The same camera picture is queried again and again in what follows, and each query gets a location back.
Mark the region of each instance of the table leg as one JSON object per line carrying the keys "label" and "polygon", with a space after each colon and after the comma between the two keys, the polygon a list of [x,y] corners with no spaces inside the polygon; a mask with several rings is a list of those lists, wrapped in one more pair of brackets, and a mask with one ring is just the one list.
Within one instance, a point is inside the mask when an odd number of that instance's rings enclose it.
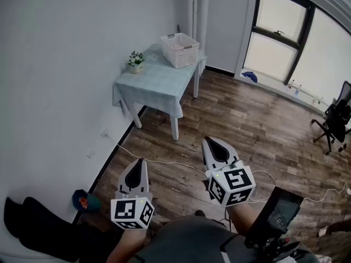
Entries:
{"label": "table leg", "polygon": [[199,77],[200,77],[200,61],[197,64],[197,67],[195,69],[194,73],[194,98],[197,99],[197,94],[199,92]]}
{"label": "table leg", "polygon": [[172,136],[173,136],[173,140],[177,141],[179,139],[179,132],[178,132],[178,119],[173,117],[173,116],[169,116],[169,118],[171,119],[171,128],[172,128]]}
{"label": "table leg", "polygon": [[124,99],[124,101],[126,102],[126,105],[127,105],[128,109],[133,117],[135,125],[137,126],[138,129],[141,129],[142,124],[141,124],[141,121],[139,119],[138,113],[135,110],[134,102],[130,101],[129,99]]}

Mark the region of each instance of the black office chair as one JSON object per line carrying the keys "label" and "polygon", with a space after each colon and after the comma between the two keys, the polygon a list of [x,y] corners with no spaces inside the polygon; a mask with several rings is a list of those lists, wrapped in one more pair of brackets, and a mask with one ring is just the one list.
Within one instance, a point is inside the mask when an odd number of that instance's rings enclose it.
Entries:
{"label": "black office chair", "polygon": [[[344,142],[345,136],[351,131],[349,129],[345,131],[345,125],[348,124],[351,118],[351,85],[349,82],[345,81],[342,85],[342,90],[339,95],[339,98],[333,99],[333,103],[328,107],[324,112],[326,115],[325,122],[323,124],[319,123],[317,120],[312,119],[311,124],[317,123],[324,133],[318,138],[314,139],[313,142],[316,142],[323,136],[327,136],[329,151],[326,152],[328,155],[331,152],[331,143],[337,139],[340,142]],[[346,144],[343,145],[343,148],[339,148],[339,152],[346,148]]]}

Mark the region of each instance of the white cable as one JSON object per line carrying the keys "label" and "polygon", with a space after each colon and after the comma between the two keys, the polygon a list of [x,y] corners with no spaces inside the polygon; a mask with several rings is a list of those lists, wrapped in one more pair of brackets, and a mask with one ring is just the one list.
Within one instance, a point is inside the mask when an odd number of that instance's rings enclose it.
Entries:
{"label": "white cable", "polygon": [[[124,147],[122,147],[121,145],[119,145],[117,142],[115,142],[115,141],[112,139],[112,137],[110,137],[108,134],[105,134],[105,135],[106,135],[106,137],[108,138],[108,140],[110,140],[110,142],[114,143],[115,145],[118,145],[120,148],[122,148],[123,150],[127,151],[127,152],[128,152],[130,155],[132,155],[133,157],[135,157],[135,158],[140,158],[140,159],[145,159],[145,158],[143,158],[143,157],[139,157],[139,156],[137,156],[137,155],[134,155],[134,154],[130,153],[127,149],[125,149]],[[206,176],[206,174],[203,173],[202,171],[200,171],[200,170],[198,170],[198,169],[196,169],[196,168],[194,168],[194,167],[192,167],[192,166],[190,166],[190,165],[187,165],[187,164],[182,164],[182,163],[177,163],[177,162],[170,162],[170,163],[167,163],[167,162],[161,162],[161,161],[153,161],[153,160],[149,160],[149,159],[145,159],[145,160],[148,161],[148,162],[161,163],[161,164],[181,164],[181,165],[183,165],[183,166],[185,166],[185,167],[188,167],[188,168],[191,168],[191,169],[195,169],[195,170],[198,171],[199,173],[201,173],[201,174],[203,174],[203,175]],[[221,168],[219,168],[218,170],[221,170],[221,169],[223,169],[223,168],[225,168],[225,167],[228,167],[228,166],[230,166],[230,164],[226,164],[226,165],[222,166]],[[273,177],[269,172],[267,172],[267,171],[264,171],[264,170],[255,170],[255,171],[253,171],[252,173],[267,173],[267,174],[274,180],[274,183],[275,183],[274,186],[276,186],[276,184],[277,184],[277,182],[276,182],[276,180],[274,179],[274,177]],[[340,194],[345,190],[345,187],[346,187],[346,190],[347,190],[347,189],[348,189],[347,183],[344,184],[344,187],[342,188],[342,190],[341,190],[340,192],[336,191],[336,189],[328,189],[328,190],[325,192],[325,195],[324,195],[323,199],[320,199],[319,201],[316,201],[316,200],[313,200],[313,199],[310,199],[310,198],[304,198],[304,200],[307,199],[307,200],[310,200],[310,201],[312,201],[312,202],[319,203],[319,202],[321,202],[321,201],[323,201],[323,200],[325,199],[325,197],[327,196],[327,194],[328,194],[329,191],[335,191],[335,192],[337,192],[337,193],[340,195]],[[254,200],[254,199],[249,198],[249,199],[251,200],[251,202],[247,202],[247,203],[248,203],[248,204],[267,203],[267,202],[264,202],[264,200],[265,200],[265,199],[268,199],[269,197],[270,197],[270,195],[269,195],[268,197],[265,197],[265,198],[263,198],[263,199],[258,199],[258,200]]]}
{"label": "white cable", "polygon": [[[139,156],[136,156],[136,155],[130,153],[127,149],[125,149],[124,147],[122,147],[121,145],[119,145],[117,142],[115,142],[108,134],[106,134],[106,137],[107,137],[111,142],[115,143],[115,144],[118,145],[120,148],[122,148],[123,150],[127,151],[127,152],[128,152],[129,154],[131,154],[133,157],[135,157],[135,158],[141,158],[141,159],[143,158],[143,157],[139,157]],[[187,164],[176,163],[176,162],[166,163],[166,162],[161,162],[161,161],[153,161],[153,160],[149,160],[149,159],[145,159],[145,160],[148,161],[148,162],[161,163],[161,164],[181,164],[181,165],[184,165],[184,166],[186,166],[186,167],[188,167],[188,168],[195,169],[195,170],[198,171],[199,173],[202,173],[203,175],[206,176],[206,174],[203,173],[202,171],[200,171],[200,170],[198,170],[198,169],[196,169],[196,168],[194,168],[194,167],[192,167],[192,166],[190,166],[190,165],[187,165]]]}

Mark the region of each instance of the shoe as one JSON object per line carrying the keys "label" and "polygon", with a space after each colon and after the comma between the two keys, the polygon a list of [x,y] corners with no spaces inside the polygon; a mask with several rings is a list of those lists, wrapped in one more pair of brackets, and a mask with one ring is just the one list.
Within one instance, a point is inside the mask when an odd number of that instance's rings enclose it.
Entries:
{"label": "shoe", "polygon": [[201,209],[195,212],[195,216],[206,217],[205,213]]}
{"label": "shoe", "polygon": [[318,237],[319,237],[319,238],[320,238],[320,237],[323,237],[324,235],[327,234],[327,229],[328,229],[328,227],[329,227],[329,226],[326,226],[326,227],[324,227],[324,228],[322,228],[322,229],[319,230],[319,232],[318,232]]}

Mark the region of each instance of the white plastic basket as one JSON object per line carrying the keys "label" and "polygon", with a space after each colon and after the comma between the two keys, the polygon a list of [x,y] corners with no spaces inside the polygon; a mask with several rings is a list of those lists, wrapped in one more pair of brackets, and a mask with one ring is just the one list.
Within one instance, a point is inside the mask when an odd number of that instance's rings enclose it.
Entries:
{"label": "white plastic basket", "polygon": [[199,43],[184,33],[161,37],[162,51],[175,68],[192,65],[196,62]]}

